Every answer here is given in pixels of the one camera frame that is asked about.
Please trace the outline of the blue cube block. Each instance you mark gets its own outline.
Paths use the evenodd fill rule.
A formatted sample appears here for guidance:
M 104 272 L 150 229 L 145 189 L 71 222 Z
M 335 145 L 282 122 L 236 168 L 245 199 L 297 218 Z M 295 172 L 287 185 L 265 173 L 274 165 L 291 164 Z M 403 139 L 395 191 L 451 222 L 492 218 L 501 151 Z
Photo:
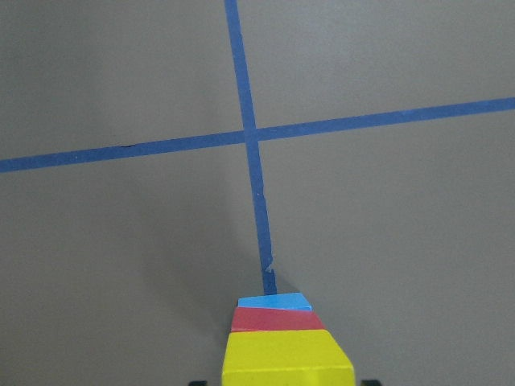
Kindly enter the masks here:
M 239 298 L 237 306 L 244 308 L 312 311 L 311 303 L 299 292 Z

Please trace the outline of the red cube block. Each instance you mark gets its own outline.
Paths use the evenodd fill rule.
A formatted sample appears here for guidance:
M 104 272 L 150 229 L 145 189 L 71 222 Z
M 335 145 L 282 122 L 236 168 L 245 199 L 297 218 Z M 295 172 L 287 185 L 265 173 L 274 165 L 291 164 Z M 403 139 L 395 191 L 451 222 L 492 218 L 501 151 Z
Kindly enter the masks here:
M 310 310 L 280 310 L 237 307 L 232 332 L 325 330 L 319 316 Z

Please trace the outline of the yellow cube block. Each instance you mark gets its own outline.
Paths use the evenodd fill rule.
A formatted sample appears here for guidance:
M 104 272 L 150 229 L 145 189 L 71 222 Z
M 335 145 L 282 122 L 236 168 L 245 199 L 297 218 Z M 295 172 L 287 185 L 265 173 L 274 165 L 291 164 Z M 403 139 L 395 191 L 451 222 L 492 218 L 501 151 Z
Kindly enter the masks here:
M 223 385 L 354 385 L 354 368 L 326 330 L 229 335 Z

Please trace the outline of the long blue tape line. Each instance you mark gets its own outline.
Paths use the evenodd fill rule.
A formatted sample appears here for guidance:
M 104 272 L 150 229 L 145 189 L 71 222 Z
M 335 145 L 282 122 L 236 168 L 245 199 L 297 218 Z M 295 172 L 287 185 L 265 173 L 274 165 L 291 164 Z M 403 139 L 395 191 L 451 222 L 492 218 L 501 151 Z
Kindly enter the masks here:
M 432 121 L 468 115 L 497 113 L 514 109 L 514 98 L 473 101 L 455 105 L 432 106 L 419 109 L 399 110 L 387 113 L 366 114 L 323 121 L 279 125 L 257 129 L 251 138 L 270 141 L 295 138 L 319 133 L 333 133 L 353 129 L 365 129 L 387 125 L 400 125 L 416 121 Z M 155 142 L 143 142 L 129 146 L 107 146 L 87 150 L 74 150 L 53 154 L 40 154 L 1 161 L 1 172 L 67 166 L 91 162 L 104 162 L 122 158 L 136 158 L 155 154 L 199 150 L 204 148 L 240 145 L 245 142 L 243 130 L 208 135 L 174 138 Z

